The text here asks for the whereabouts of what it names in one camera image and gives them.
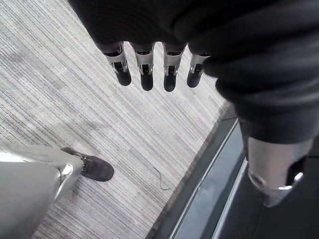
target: black fabric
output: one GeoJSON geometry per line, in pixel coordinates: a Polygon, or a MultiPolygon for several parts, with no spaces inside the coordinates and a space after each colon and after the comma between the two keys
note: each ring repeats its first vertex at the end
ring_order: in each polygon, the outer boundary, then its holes
{"type": "Polygon", "coordinates": [[[68,0],[92,39],[98,44],[129,41],[179,44],[159,26],[152,0],[68,0]]]}

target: dark gray sneaker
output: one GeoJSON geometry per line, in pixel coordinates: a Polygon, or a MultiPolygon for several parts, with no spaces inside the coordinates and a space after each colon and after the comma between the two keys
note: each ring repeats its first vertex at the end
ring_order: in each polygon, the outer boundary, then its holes
{"type": "Polygon", "coordinates": [[[95,181],[106,182],[114,175],[114,168],[101,158],[86,155],[75,151],[73,148],[62,148],[62,151],[79,156],[84,163],[81,175],[95,181]]]}

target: silver metal joint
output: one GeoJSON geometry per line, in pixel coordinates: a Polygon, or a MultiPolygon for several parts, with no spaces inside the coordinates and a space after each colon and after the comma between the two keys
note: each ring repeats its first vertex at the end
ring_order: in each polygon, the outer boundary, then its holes
{"type": "MultiPolygon", "coordinates": [[[[193,54],[192,57],[191,57],[191,60],[190,60],[190,72],[191,73],[195,73],[195,68],[196,68],[196,65],[199,64],[199,65],[202,65],[203,62],[209,58],[209,55],[205,55],[205,56],[200,56],[200,55],[196,55],[196,54],[193,54]]],[[[201,68],[201,71],[199,72],[199,75],[203,74],[203,68],[201,68]]]]}
{"type": "Polygon", "coordinates": [[[105,55],[106,59],[108,60],[108,62],[112,66],[112,68],[115,71],[115,73],[119,72],[118,68],[122,68],[123,72],[127,72],[128,71],[129,67],[128,67],[128,62],[127,62],[126,55],[125,55],[123,42],[120,44],[120,46],[117,49],[117,51],[114,51],[114,52],[103,52],[103,54],[105,55]]]}
{"type": "Polygon", "coordinates": [[[141,75],[144,75],[144,71],[148,72],[149,75],[153,73],[153,65],[154,65],[154,45],[152,46],[151,51],[149,52],[137,52],[134,48],[136,62],[141,75]]]}
{"type": "Polygon", "coordinates": [[[248,138],[248,175],[266,207],[279,204],[302,180],[312,145],[312,139],[276,144],[248,138]]]}
{"type": "Polygon", "coordinates": [[[164,48],[164,73],[166,76],[171,72],[170,67],[174,67],[173,75],[177,75],[177,71],[180,65],[181,57],[183,55],[184,49],[182,51],[175,52],[175,54],[171,54],[167,51],[165,45],[164,48]]]}

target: striped carpet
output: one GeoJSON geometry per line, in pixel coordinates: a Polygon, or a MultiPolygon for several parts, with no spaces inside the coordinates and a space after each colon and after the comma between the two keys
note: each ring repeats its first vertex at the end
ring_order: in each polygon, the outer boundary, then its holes
{"type": "Polygon", "coordinates": [[[157,43],[145,92],[125,47],[121,87],[66,0],[0,1],[0,141],[71,146],[115,168],[107,183],[78,180],[34,239],[144,238],[226,109],[213,79],[187,86],[188,50],[168,93],[157,43]]]}

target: robotic hand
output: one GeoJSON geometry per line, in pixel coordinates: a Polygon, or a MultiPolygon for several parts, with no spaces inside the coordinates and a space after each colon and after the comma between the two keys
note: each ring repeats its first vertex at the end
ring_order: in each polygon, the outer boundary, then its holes
{"type": "Polygon", "coordinates": [[[186,43],[194,54],[187,83],[204,71],[238,115],[249,177],[263,202],[278,204],[302,179],[319,133],[318,0],[69,0],[120,84],[131,77],[131,43],[142,87],[153,87],[153,46],[164,46],[164,88],[186,43]]]}

